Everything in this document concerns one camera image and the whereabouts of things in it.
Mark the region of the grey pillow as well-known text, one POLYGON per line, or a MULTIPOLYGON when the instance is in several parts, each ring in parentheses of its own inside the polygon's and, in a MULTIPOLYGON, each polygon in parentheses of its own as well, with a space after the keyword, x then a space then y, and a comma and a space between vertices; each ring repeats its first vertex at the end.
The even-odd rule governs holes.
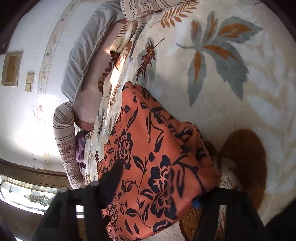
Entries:
POLYGON ((61 84, 61 91, 71 104, 76 100, 90 61, 106 33, 114 23, 124 18, 120 1, 106 1, 88 20, 70 52, 61 84))

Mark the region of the pink bed sheet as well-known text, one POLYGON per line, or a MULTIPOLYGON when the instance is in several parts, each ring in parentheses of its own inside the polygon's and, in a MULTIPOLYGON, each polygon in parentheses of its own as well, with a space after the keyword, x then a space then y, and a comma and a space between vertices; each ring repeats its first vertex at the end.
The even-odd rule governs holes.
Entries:
POLYGON ((72 105, 75 124, 85 131, 90 131, 94 126, 102 99, 102 93, 98 88, 98 80, 109 66, 110 47, 126 23, 127 20, 120 20, 111 25, 90 60, 88 70, 72 105))

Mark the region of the wooden wall frame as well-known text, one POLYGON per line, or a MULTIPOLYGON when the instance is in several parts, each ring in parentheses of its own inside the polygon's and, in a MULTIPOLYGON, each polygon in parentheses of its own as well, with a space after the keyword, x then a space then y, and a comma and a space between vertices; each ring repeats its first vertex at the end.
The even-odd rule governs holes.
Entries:
POLYGON ((23 51, 8 52, 1 79, 3 86, 17 86, 23 51))

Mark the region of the stained glass window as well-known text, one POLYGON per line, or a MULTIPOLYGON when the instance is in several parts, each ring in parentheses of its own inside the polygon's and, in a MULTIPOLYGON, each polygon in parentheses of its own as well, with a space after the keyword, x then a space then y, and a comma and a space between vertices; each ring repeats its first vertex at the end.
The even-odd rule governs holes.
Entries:
POLYGON ((44 215, 58 192, 1 175, 1 201, 24 211, 44 215))

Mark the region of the purple cloth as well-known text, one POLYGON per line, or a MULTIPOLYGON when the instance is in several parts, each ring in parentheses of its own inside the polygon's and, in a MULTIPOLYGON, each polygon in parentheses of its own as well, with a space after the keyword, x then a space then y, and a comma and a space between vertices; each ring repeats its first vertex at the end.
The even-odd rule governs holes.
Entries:
POLYGON ((81 163, 84 160, 84 150, 85 150, 85 134, 83 132, 78 132, 75 140, 75 156, 76 161, 81 163))

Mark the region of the beige wall switch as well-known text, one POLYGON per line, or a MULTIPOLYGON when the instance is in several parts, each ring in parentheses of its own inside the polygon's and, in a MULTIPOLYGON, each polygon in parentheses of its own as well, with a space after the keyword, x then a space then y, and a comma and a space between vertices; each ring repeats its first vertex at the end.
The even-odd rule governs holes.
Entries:
POLYGON ((25 91, 26 92, 31 92, 33 88, 33 83, 34 83, 34 76, 35 74, 32 72, 27 73, 26 77, 26 85, 25 85, 25 91))

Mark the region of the striped floral bolster pillow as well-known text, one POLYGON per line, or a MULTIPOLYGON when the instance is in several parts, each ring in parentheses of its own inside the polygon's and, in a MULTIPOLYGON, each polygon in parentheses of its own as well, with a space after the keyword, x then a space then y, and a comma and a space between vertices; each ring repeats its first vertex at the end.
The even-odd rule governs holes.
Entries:
POLYGON ((74 113, 69 102, 56 108, 53 116, 53 130, 68 181, 73 189, 82 188, 84 180, 76 160, 74 113))

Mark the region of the striped floral pillow right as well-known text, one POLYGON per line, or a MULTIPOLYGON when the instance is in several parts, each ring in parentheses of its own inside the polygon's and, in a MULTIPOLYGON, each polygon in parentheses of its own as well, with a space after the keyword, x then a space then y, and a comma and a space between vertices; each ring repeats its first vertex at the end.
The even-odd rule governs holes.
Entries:
POLYGON ((132 22, 154 11, 168 9, 185 2, 182 0, 121 0, 120 6, 124 17, 132 22))

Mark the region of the leaf pattern plush blanket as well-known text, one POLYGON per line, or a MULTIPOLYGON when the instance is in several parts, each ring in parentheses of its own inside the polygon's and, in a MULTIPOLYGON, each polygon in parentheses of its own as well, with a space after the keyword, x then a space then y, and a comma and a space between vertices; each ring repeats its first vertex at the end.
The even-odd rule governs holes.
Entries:
MULTIPOLYGON (((295 240, 295 230, 283 233, 295 228, 295 1, 186 1, 128 21, 114 50, 87 135, 86 182, 102 177, 103 147, 131 82, 198 128, 219 175, 214 188, 245 192, 265 228, 295 240)), ((201 213, 192 200, 148 238, 194 240, 201 213)))

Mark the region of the orange black floral garment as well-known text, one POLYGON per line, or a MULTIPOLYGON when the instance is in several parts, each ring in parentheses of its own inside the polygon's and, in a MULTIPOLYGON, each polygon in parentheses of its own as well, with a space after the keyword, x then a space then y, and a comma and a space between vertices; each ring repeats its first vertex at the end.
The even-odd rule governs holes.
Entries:
POLYGON ((140 85, 127 82, 121 95, 97 171, 122 161, 123 173, 103 213, 112 240, 142 240, 178 222, 219 175, 194 124, 175 119, 140 85))

